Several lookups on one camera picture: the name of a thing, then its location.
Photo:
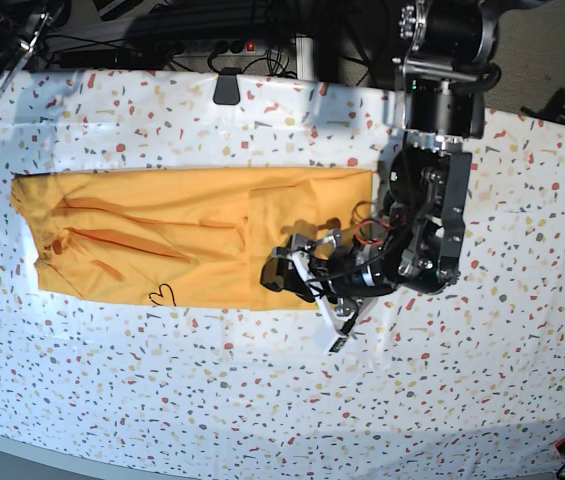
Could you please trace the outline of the yellow T-shirt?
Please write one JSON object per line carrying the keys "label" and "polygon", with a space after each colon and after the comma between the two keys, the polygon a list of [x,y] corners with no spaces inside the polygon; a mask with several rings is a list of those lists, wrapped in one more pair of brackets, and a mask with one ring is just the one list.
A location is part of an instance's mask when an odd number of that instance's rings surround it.
{"label": "yellow T-shirt", "polygon": [[217,168],[16,177],[41,289],[111,304],[303,310],[261,286],[289,236],[348,228],[373,175],[341,168]]}

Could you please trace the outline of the black table clamp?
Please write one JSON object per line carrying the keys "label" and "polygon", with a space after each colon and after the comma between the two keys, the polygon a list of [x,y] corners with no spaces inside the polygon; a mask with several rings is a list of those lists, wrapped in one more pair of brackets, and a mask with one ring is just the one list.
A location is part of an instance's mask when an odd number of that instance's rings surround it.
{"label": "black table clamp", "polygon": [[240,103],[240,90],[237,77],[241,70],[236,67],[223,68],[217,77],[213,102],[220,106],[235,106]]}

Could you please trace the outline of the white metal post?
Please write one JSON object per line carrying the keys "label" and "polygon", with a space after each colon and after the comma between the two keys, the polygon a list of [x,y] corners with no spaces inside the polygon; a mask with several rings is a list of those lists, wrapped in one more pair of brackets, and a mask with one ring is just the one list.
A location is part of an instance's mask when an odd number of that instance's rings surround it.
{"label": "white metal post", "polygon": [[315,81],[314,40],[311,37],[297,35],[295,37],[295,51],[297,78],[303,81]]}

